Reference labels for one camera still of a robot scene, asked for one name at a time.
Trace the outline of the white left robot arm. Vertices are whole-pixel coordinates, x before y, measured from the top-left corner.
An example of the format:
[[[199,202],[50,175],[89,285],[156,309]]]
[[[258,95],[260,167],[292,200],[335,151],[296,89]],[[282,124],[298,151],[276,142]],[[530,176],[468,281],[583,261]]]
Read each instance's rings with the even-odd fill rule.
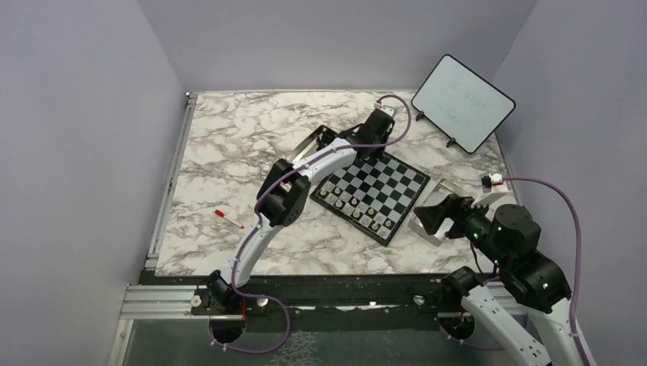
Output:
[[[239,288],[247,283],[274,237],[300,217],[313,185],[354,162],[383,155],[395,114],[392,107],[377,107],[364,123],[340,132],[311,155],[293,162],[280,159],[274,163],[257,194],[253,208],[256,222],[227,263],[206,280],[211,303],[217,310],[230,313],[239,306]]]

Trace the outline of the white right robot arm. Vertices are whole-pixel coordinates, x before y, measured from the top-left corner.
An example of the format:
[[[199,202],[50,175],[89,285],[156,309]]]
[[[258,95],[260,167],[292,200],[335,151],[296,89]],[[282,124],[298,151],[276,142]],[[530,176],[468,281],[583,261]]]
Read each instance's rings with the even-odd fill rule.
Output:
[[[433,235],[444,220],[452,226],[450,239],[466,238],[498,269],[498,277],[517,304],[526,311],[541,339],[536,340],[491,294],[484,280],[463,266],[445,276],[442,304],[463,309],[498,340],[518,365],[593,365],[571,306],[575,292],[564,272],[538,251],[541,228],[523,206],[504,204],[488,219],[487,207],[472,197],[449,194],[436,205],[417,207],[415,215]]]

